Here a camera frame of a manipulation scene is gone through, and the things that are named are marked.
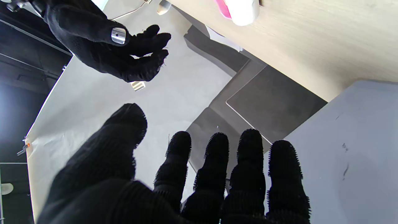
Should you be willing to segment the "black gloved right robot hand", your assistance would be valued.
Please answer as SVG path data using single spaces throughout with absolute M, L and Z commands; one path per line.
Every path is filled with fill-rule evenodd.
M 140 34 L 109 20 L 91 0 L 46 0 L 44 21 L 81 62 L 125 82 L 149 82 L 158 74 L 171 34 L 151 25 Z

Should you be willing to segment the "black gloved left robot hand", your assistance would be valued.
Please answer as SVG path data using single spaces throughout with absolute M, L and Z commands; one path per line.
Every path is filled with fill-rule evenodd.
M 135 180 L 134 150 L 147 131 L 135 103 L 113 113 L 55 176 L 38 224 L 309 224 L 310 201 L 297 152 L 286 140 L 270 147 L 271 187 L 266 190 L 262 136 L 240 136 L 238 164 L 224 195 L 229 140 L 215 133 L 205 149 L 193 194 L 182 207 L 191 136 L 171 138 L 154 188 Z

